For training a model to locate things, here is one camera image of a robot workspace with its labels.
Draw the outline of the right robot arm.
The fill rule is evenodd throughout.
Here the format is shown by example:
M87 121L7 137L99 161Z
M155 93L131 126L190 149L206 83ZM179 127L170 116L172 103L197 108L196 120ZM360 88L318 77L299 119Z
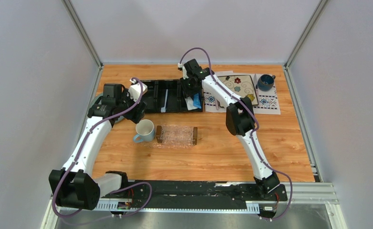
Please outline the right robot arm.
M182 71L180 79L186 96L193 96L200 91L207 91L226 109L225 124L230 134L236 136L250 160L256 193L263 200L270 199L280 185L279 178L268 163L261 148L256 131L259 127L254 116L250 98L240 97L227 88L210 68L202 68L195 59L184 64L179 63Z

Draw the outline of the light blue mug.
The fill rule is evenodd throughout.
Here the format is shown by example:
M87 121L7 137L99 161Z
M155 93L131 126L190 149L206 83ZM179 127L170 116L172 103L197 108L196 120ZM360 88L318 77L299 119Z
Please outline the light blue mug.
M135 143L151 142L155 138L155 126L149 119L143 119L136 125L136 135L133 137Z

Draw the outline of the grey white toothpaste tube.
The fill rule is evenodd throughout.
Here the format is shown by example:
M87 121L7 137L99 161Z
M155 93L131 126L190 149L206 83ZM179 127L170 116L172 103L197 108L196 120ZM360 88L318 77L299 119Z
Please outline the grey white toothpaste tube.
M194 105L194 100L191 97L185 98L185 102L186 102L186 106L187 106L188 111L198 109L198 107L196 107Z

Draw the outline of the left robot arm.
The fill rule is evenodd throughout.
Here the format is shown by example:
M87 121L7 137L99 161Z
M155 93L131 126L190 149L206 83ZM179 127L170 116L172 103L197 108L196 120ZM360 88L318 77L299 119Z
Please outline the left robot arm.
M61 169L52 170L49 183L53 206L93 210L101 197L113 193L118 198L128 195L130 186L124 172L107 172L92 178L92 171L103 141L120 119L137 124L147 104L141 100L148 87L136 79L131 86L107 83L88 109L86 125L77 146Z

